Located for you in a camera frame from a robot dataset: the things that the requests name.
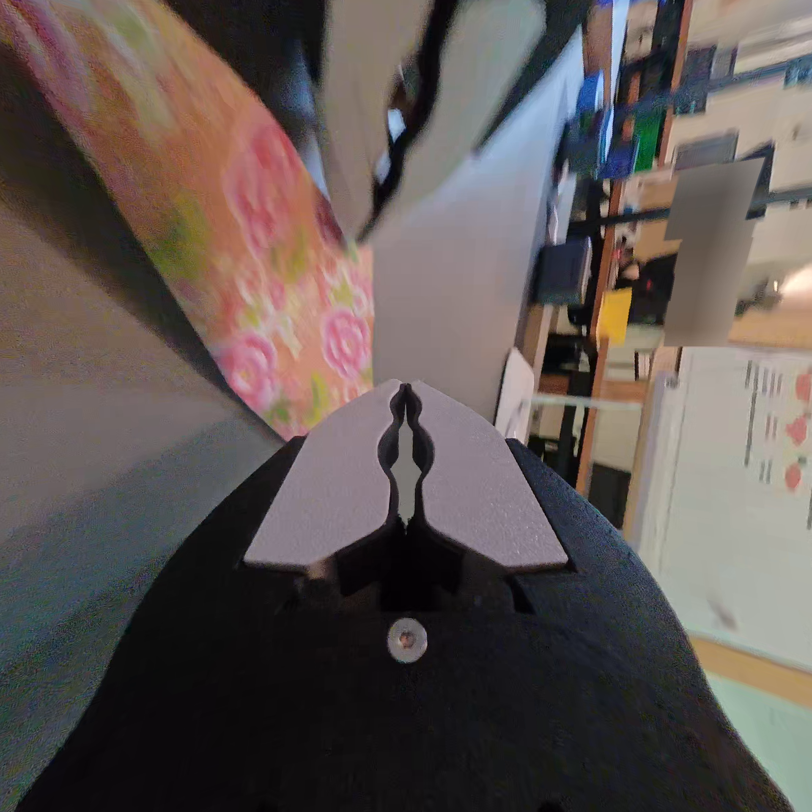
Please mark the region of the black box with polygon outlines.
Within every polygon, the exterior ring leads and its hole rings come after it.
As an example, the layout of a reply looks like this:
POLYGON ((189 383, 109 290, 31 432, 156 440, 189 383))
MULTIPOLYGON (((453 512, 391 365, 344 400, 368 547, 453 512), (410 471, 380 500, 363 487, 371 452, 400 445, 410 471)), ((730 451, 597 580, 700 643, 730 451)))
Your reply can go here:
POLYGON ((543 246, 535 265, 534 302, 540 305, 581 306, 591 267, 592 241, 589 237, 543 246))

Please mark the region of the pink floral cloth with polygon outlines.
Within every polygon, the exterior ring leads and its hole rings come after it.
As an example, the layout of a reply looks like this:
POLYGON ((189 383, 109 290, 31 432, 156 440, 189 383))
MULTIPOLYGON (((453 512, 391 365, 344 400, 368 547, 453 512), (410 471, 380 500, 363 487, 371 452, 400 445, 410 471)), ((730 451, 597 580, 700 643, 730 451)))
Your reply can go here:
POLYGON ((230 389, 283 439, 373 387, 373 263, 269 109, 164 2, 2 2, 2 40, 230 389))

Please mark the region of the yellow sheet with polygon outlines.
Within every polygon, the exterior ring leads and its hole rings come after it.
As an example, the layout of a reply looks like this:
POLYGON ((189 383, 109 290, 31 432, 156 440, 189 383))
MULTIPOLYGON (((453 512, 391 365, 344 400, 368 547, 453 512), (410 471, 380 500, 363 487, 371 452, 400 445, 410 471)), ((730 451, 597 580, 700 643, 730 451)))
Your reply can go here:
POLYGON ((596 333, 598 343, 624 345, 633 293, 632 288, 622 288, 603 294, 598 312, 596 333))

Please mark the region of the wooden shelf unit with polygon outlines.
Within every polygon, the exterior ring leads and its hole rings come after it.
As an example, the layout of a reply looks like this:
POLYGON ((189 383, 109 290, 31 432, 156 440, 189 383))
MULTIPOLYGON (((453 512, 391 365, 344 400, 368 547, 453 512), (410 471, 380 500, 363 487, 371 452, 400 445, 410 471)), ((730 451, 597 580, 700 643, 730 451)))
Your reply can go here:
MULTIPOLYGON (((634 171, 639 177, 622 184, 612 203, 604 182, 587 184, 585 218, 592 222, 606 214, 638 214, 671 205, 676 177, 682 169, 710 165, 719 157, 765 157, 769 181, 756 191, 773 188, 810 188, 810 2, 641 2, 627 26, 625 62, 620 70, 616 101, 622 108, 647 96, 670 92, 677 81, 695 85, 727 79, 774 65, 792 63, 766 78, 742 80, 711 93, 680 101, 668 110, 624 115, 616 125, 615 141, 625 148, 638 142, 634 171)), ((779 283, 810 263, 810 196, 784 200, 754 209, 760 223, 741 278, 736 318, 752 309, 748 304, 773 306, 779 283)), ((606 234, 612 250, 606 255, 604 293, 631 288, 629 326, 644 337, 655 332, 663 342, 663 324, 674 280, 678 239, 665 238, 666 220, 650 219, 598 225, 593 238, 594 269, 583 305, 567 315, 579 335, 589 333, 606 253, 606 234)), ((569 356, 581 363, 581 345, 573 335, 553 334, 546 345, 540 391, 552 394, 601 395, 609 401, 643 403, 647 382, 632 382, 632 368, 610 366, 608 349, 603 371, 593 374, 586 353, 587 371, 570 370, 569 356)))

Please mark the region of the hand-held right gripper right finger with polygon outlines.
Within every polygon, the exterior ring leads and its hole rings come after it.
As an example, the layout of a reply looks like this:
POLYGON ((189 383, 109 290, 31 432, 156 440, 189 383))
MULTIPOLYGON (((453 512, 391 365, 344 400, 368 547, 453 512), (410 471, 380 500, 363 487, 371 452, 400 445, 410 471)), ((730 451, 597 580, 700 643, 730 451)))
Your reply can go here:
POLYGON ((508 573, 564 568, 568 556, 502 434, 428 384, 410 387, 431 451, 421 484, 428 527, 508 573))

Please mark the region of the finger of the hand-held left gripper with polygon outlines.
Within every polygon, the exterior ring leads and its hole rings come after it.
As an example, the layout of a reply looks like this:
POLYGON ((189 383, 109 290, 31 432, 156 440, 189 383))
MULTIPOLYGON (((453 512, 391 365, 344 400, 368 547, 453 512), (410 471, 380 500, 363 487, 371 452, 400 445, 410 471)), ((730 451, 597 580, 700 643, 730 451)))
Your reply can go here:
POLYGON ((418 45, 432 2, 333 1, 319 88, 321 156, 330 203, 346 236, 373 208, 373 176, 388 147, 396 69, 418 45))
POLYGON ((546 4, 455 2, 441 41, 428 21, 395 68, 375 148, 363 238, 414 207, 473 152, 546 31, 546 4))

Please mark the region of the whiteboard with pink figures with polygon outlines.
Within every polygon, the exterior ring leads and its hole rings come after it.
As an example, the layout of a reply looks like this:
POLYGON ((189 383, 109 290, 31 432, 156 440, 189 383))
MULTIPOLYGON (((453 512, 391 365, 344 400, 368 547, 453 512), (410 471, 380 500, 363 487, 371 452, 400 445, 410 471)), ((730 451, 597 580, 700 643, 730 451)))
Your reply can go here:
POLYGON ((810 352, 686 348, 639 555, 685 628, 810 671, 810 352))

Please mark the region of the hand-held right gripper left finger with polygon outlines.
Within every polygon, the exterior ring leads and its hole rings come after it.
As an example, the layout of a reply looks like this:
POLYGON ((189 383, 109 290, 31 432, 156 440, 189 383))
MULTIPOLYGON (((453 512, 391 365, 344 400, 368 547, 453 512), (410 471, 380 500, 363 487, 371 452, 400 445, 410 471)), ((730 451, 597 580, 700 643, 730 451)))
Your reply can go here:
POLYGON ((244 563, 315 574, 340 551, 382 528, 392 485, 380 459, 403 383, 383 382, 341 407, 307 435, 274 496, 244 563))

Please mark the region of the white sheet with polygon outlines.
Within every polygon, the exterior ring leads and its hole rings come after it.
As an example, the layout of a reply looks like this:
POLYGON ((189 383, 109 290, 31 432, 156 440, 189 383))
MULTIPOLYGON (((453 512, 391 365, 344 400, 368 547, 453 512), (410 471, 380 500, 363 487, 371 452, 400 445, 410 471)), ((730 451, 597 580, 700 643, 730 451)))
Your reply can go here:
POLYGON ((511 348, 502 373, 494 427, 505 439, 526 442, 536 394, 533 368, 518 348, 511 348))

